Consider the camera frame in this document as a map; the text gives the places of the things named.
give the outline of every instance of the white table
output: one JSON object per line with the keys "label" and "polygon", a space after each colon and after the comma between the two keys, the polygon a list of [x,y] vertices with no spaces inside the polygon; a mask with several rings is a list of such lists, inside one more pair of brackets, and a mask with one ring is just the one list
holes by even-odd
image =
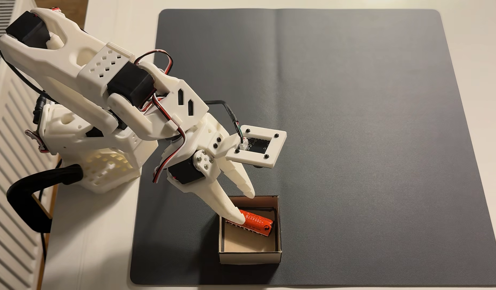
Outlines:
{"label": "white table", "polygon": [[[166,8],[438,10],[496,235],[496,1],[90,0],[85,30],[141,55],[155,48],[158,16]],[[141,287],[129,280],[138,188],[138,179],[103,195],[78,186],[59,188],[42,289],[182,289]],[[264,287],[198,287],[218,288]]]}

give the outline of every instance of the white 3d-printed robot arm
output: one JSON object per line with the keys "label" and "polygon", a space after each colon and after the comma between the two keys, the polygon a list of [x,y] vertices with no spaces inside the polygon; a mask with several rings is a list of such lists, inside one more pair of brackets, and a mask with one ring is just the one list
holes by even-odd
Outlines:
{"label": "white 3d-printed robot arm", "polygon": [[[104,193],[138,177],[157,140],[175,137],[154,181],[167,169],[167,179],[178,189],[195,193],[220,216],[244,223],[216,179],[224,171],[253,198],[255,191],[239,162],[273,167],[284,131],[239,128],[237,122],[238,134],[229,135],[207,112],[206,102],[185,81],[168,76],[168,70],[138,63],[127,50],[80,30],[59,9],[35,8],[21,17],[21,25],[37,24],[24,37],[1,36],[3,57],[58,102],[44,106],[31,136],[51,154],[59,153],[64,164],[79,164],[83,187]],[[43,40],[38,44],[32,35]]]}

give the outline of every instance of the orange battery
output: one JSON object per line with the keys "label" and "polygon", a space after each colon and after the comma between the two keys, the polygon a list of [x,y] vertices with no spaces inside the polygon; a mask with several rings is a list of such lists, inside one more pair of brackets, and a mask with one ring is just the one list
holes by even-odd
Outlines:
{"label": "orange battery", "polygon": [[247,211],[243,211],[242,209],[239,209],[239,211],[241,212],[241,214],[244,215],[244,218],[246,219],[244,224],[238,224],[227,219],[226,222],[266,237],[270,236],[271,228],[273,227],[272,220]]}

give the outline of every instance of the cardboard box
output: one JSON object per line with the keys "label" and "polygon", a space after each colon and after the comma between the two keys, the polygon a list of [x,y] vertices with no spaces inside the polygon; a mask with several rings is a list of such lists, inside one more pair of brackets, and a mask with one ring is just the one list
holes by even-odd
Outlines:
{"label": "cardboard box", "polygon": [[280,246],[280,217],[278,195],[231,197],[239,209],[273,220],[269,237],[233,226],[219,217],[219,262],[221,264],[278,264],[282,257]]}

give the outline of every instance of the desk mat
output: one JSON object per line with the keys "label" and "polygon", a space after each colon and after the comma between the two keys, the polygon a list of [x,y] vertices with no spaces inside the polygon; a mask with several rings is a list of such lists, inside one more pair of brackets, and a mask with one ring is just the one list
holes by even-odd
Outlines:
{"label": "desk mat", "polygon": [[[203,100],[288,132],[274,168],[245,165],[256,194],[280,195],[283,254],[280,264],[220,265],[216,214],[164,178],[151,183],[163,141],[141,177],[134,283],[496,286],[496,241],[437,11],[163,10],[156,48]],[[224,108],[210,112],[235,132]]]}

